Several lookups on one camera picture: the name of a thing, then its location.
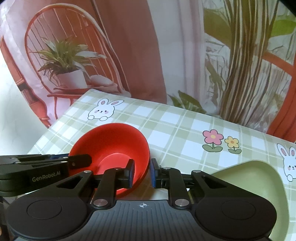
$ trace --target pink flower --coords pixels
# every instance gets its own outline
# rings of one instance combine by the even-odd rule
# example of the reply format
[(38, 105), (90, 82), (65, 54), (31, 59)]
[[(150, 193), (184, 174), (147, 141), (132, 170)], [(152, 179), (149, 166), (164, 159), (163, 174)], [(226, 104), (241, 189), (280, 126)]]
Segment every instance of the pink flower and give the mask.
[(203, 136), (205, 137), (205, 143), (211, 144), (214, 143), (216, 145), (221, 145), (224, 136), (222, 134), (218, 134), (216, 130), (211, 130), (211, 131), (204, 131)]

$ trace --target printed backdrop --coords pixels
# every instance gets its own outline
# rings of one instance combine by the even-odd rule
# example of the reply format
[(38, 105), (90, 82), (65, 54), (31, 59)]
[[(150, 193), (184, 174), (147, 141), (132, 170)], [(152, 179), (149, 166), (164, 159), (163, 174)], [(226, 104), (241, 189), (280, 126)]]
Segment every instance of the printed backdrop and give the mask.
[(296, 17), (280, 1), (6, 0), (0, 8), (1, 52), (47, 127), (94, 88), (296, 141)]

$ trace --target white rabbit illustration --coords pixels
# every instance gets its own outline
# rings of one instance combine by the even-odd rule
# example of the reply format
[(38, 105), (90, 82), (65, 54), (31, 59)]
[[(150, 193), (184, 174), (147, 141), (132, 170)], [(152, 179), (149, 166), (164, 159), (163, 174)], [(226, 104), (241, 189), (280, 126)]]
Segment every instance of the white rabbit illustration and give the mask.
[(279, 153), (284, 158), (284, 172), (289, 182), (296, 178), (296, 150), (294, 147), (290, 147), (288, 153), (285, 147), (281, 144), (277, 144)]
[(108, 99), (101, 99), (98, 102), (98, 106), (89, 112), (88, 119), (99, 119), (100, 121), (105, 121), (111, 117), (114, 113), (115, 106), (123, 103), (123, 100), (115, 100), (108, 104)]

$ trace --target chair backrest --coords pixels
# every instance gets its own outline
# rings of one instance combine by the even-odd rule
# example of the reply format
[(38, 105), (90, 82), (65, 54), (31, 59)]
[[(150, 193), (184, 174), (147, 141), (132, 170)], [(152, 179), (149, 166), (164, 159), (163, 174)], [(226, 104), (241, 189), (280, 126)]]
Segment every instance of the chair backrest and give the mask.
[(47, 49), (42, 37), (51, 41), (72, 37), (75, 42), (86, 44), (89, 51), (107, 57), (90, 60), (93, 66), (85, 67), (88, 75), (100, 74), (107, 77), (118, 85), (119, 92), (124, 90), (122, 81), (125, 82), (124, 86), (127, 86), (125, 78), (122, 78), (118, 71), (121, 66), (116, 66), (112, 59), (116, 54), (110, 54), (113, 49), (109, 46), (105, 34), (95, 19), (82, 8), (65, 3), (48, 5), (36, 13), (29, 22), (25, 34), (26, 53), (43, 86), (51, 93), (53, 88), (60, 86), (61, 83), (56, 76), (50, 80), (50, 73), (38, 72), (45, 61), (41, 59), (40, 54), (33, 52)]

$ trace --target red bowl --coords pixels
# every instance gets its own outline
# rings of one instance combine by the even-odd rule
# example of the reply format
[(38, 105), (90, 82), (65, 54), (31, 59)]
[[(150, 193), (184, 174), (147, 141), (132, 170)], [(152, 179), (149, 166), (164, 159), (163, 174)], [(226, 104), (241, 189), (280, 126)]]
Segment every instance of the red bowl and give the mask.
[(70, 175), (84, 170), (92, 170), (94, 175), (103, 174), (110, 168), (126, 167), (129, 159), (135, 161), (133, 187), (117, 190), (117, 198), (135, 189), (149, 168), (150, 151), (147, 140), (138, 129), (127, 124), (105, 124), (85, 133), (74, 144), (69, 156), (80, 154), (89, 154), (92, 163), (87, 168), (70, 170)]

